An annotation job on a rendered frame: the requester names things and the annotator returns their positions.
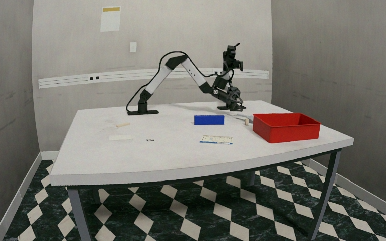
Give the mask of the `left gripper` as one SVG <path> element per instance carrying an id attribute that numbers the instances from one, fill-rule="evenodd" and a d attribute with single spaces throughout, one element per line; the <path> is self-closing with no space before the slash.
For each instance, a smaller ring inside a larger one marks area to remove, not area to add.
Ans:
<path id="1" fill-rule="evenodd" d="M 232 58 L 229 54 L 229 58 L 227 59 L 227 61 L 223 62 L 223 70 L 227 71 L 229 69 L 239 69 L 239 68 L 240 68 L 240 71 L 243 71 L 243 62 Z"/>

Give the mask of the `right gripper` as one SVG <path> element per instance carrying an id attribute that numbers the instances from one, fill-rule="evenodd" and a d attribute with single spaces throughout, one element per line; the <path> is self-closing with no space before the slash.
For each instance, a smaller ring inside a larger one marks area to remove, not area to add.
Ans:
<path id="1" fill-rule="evenodd" d="M 229 108 L 229 105 L 232 103 L 230 111 L 242 112 L 243 109 L 237 103 L 243 104 L 243 100 L 240 98 L 237 92 L 230 92 L 231 88 L 229 88 L 227 92 L 222 91 L 219 95 L 219 100 L 226 103 L 226 108 Z M 240 101 L 235 100 L 236 96 L 239 98 Z M 235 106 L 237 106 L 240 110 L 234 109 Z"/>

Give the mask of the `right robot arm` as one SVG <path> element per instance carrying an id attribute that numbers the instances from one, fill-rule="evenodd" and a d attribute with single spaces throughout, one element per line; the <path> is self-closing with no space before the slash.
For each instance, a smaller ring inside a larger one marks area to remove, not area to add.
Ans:
<path id="1" fill-rule="evenodd" d="M 220 89 L 225 89 L 228 80 L 217 76 L 213 87 L 208 84 L 208 82 L 203 78 L 200 72 L 195 68 L 186 55 L 172 57 L 168 59 L 165 63 L 165 66 L 160 70 L 160 72 L 155 76 L 155 78 L 150 82 L 150 84 L 141 92 L 140 99 L 138 101 L 138 110 L 127 112 L 128 116 L 131 115 L 146 115 L 146 114 L 159 114 L 158 110 L 148 110 L 147 111 L 147 100 L 154 94 L 154 91 L 158 86 L 163 82 L 163 80 L 168 76 L 168 74 L 175 69 L 177 65 L 181 64 L 189 75 L 196 82 L 200 90 L 207 94 L 211 94 L 213 97 L 219 99 L 219 95 L 222 92 Z M 218 88 L 220 89 L 218 89 Z"/>

